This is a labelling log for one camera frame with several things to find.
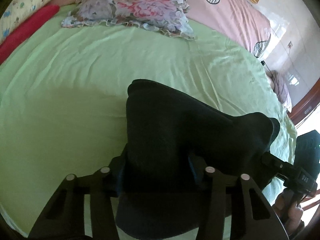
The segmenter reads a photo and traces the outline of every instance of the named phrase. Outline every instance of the white wall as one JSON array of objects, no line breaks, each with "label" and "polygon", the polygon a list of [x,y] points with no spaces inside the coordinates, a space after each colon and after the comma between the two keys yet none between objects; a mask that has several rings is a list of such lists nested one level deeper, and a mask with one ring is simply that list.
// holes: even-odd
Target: white wall
[{"label": "white wall", "polygon": [[[271,70],[284,74],[292,104],[296,105],[320,77],[319,26],[302,0],[260,0],[257,5],[289,22],[286,33],[265,62]],[[298,85],[290,84],[292,75]]]}]

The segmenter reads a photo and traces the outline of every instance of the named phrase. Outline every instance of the black cloth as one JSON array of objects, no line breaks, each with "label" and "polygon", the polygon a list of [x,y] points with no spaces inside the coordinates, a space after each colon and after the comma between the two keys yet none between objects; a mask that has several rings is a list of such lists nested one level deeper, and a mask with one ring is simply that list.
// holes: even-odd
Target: black cloth
[{"label": "black cloth", "polygon": [[298,136],[294,152],[294,167],[301,167],[314,179],[319,175],[320,134],[316,131]]},{"label": "black cloth", "polygon": [[127,234],[163,239],[199,226],[210,194],[196,190],[190,151],[224,174],[249,174],[261,189],[270,182],[260,158],[279,133],[276,119],[230,116],[149,80],[133,81],[128,96],[125,193],[116,217]]}]

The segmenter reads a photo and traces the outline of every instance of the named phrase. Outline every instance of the human hand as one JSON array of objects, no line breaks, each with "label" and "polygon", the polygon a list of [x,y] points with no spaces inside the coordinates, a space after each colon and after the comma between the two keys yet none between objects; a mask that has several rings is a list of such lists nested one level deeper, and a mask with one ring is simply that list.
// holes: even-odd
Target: human hand
[{"label": "human hand", "polygon": [[[285,204],[282,193],[277,197],[276,203],[272,206],[272,208],[274,209],[279,218],[281,218],[284,215]],[[288,210],[289,219],[284,225],[284,228],[287,231],[288,235],[293,234],[297,230],[301,222],[302,214],[303,209],[301,208],[301,206],[297,206],[297,202],[292,203],[291,207]]]}]

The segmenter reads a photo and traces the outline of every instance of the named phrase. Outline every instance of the green bed sheet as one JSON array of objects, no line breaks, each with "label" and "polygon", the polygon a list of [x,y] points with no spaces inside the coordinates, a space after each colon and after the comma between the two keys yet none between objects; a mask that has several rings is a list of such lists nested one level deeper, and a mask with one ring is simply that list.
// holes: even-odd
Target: green bed sheet
[{"label": "green bed sheet", "polygon": [[[230,115],[275,117],[281,130],[271,153],[293,162],[296,130],[244,48],[193,21],[195,41],[135,27],[61,28],[72,8],[61,8],[0,66],[0,209],[12,227],[27,235],[67,174],[91,174],[121,153],[134,79],[163,83]],[[274,179],[263,193],[273,202],[282,187]]]}]

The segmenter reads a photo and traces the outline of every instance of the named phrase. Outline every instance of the floral pillow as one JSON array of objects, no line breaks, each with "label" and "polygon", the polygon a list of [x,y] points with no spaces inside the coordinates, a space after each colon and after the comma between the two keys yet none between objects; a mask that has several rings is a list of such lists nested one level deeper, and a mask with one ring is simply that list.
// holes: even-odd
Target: floral pillow
[{"label": "floral pillow", "polygon": [[63,20],[63,27],[136,25],[167,36],[194,39],[185,13],[187,0],[80,0],[76,9]]}]

